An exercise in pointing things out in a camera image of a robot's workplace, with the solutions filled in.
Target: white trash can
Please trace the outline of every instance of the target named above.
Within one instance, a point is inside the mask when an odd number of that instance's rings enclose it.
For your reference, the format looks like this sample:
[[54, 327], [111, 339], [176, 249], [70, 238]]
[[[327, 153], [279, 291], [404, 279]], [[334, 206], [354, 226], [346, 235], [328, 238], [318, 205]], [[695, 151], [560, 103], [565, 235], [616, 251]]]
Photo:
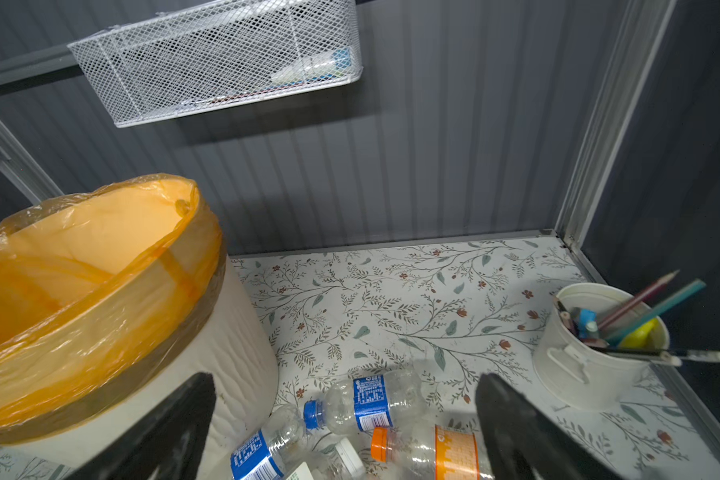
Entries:
[[[557, 293], [567, 310], [582, 308], [597, 314], [608, 312], [632, 295], [600, 283], [575, 283]], [[626, 316], [637, 318], [649, 309], [641, 303]], [[670, 333], [661, 318], [659, 328], [649, 337], [653, 347], [670, 346]], [[533, 364], [541, 383], [554, 396], [574, 408], [600, 412], [612, 407], [621, 393], [632, 387], [649, 363], [628, 360], [596, 352], [560, 321], [556, 313], [547, 321], [544, 335], [533, 355]]]
[[277, 394], [275, 353], [229, 259], [210, 318], [184, 351], [144, 388], [88, 422], [12, 447], [29, 456], [79, 467], [196, 372], [213, 374], [216, 388], [216, 406], [197, 473], [201, 480], [222, 456], [261, 427]]

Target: small white bottle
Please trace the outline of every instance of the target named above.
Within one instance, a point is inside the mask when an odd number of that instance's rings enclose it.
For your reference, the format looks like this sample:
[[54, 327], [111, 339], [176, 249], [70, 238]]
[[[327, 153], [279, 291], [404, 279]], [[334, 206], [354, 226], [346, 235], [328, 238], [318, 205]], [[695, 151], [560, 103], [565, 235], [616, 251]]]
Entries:
[[432, 423], [394, 431], [376, 428], [371, 456], [377, 462], [399, 466], [401, 478], [479, 478], [492, 480], [488, 454], [480, 434], [465, 433]]
[[362, 464], [347, 438], [320, 452], [313, 452], [286, 476], [286, 480], [361, 480], [365, 478]]
[[337, 435], [405, 426], [427, 411], [422, 379], [413, 370], [336, 382], [322, 398], [304, 405], [308, 429], [327, 427]]
[[341, 77], [352, 66], [352, 47], [304, 57], [270, 75], [277, 87]]
[[294, 405], [274, 411], [261, 429], [213, 467], [207, 480], [276, 480], [306, 454], [306, 427]]

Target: blue pencil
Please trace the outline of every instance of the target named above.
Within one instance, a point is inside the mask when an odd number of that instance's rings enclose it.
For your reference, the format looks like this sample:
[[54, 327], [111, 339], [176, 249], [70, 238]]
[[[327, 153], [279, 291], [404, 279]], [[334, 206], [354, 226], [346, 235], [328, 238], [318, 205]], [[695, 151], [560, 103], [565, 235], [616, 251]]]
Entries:
[[635, 330], [641, 328], [646, 322], [652, 321], [655, 317], [668, 311], [670, 308], [677, 305], [678, 303], [683, 302], [689, 296], [698, 292], [705, 286], [706, 286], [706, 283], [700, 281], [699, 279], [695, 279], [693, 282], [689, 283], [688, 285], [685, 285], [683, 288], [681, 288], [677, 292], [675, 292], [672, 295], [670, 295], [669, 297], [667, 297], [663, 302], [654, 306], [651, 310], [648, 310], [648, 312], [645, 315], [639, 317], [634, 322], [631, 322], [629, 325], [625, 326], [623, 329], [618, 330], [617, 332], [609, 335], [608, 338], [606, 338], [606, 340], [611, 345], [618, 345], [619, 343], [621, 343], [622, 340], [624, 340], [624, 337], [626, 337], [630, 333], [634, 332]]

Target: corrugated metal wall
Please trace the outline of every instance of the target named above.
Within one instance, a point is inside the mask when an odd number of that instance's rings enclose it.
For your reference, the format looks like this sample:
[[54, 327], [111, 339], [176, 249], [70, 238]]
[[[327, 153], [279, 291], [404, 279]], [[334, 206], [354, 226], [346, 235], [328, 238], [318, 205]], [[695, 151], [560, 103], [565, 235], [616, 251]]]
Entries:
[[[636, 292], [707, 288], [662, 315], [677, 348], [720, 350], [720, 2], [678, 3], [583, 250], [605, 280]], [[720, 420], [720, 365], [680, 370]]]
[[[65, 192], [197, 180], [232, 253], [545, 228], [625, 4], [375, 0], [349, 86], [118, 130], [75, 71], [0, 118]], [[0, 1], [0, 59], [180, 6]]]

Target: colored pencil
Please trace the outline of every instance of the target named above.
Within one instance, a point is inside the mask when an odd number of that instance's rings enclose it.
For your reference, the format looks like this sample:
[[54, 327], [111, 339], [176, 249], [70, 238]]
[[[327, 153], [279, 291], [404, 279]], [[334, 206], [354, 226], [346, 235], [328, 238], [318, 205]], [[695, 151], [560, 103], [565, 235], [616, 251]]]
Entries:
[[637, 320], [630, 322], [630, 324], [625, 326], [623, 329], [608, 335], [605, 340], [607, 340], [611, 345], [618, 345], [622, 340], [624, 340], [625, 336], [641, 328], [644, 323], [651, 321], [653, 318], [668, 311], [678, 303], [683, 302], [689, 296], [698, 292], [705, 286], [706, 283], [700, 281], [699, 279], [695, 279], [693, 282], [685, 285], [683, 288], [667, 297], [663, 302], [648, 310], [647, 313], [639, 317]]
[[656, 293], [659, 293], [666, 285], [667, 283], [671, 282], [672, 279], [675, 278], [675, 275], [680, 272], [680, 270], [675, 270], [671, 274], [666, 274], [656, 280], [655, 282], [651, 283], [644, 289], [642, 289], [637, 295], [634, 295], [631, 299], [629, 299], [627, 302], [624, 302], [622, 306], [620, 306], [618, 309], [616, 309], [615, 312], [612, 312], [609, 315], [606, 315], [602, 320], [597, 322], [597, 328], [602, 332], [605, 328], [608, 327], [611, 323], [617, 321], [619, 318], [624, 316], [627, 312], [632, 310], [636, 305], [640, 304], [640, 302], [643, 302], [644, 300], [648, 300]]

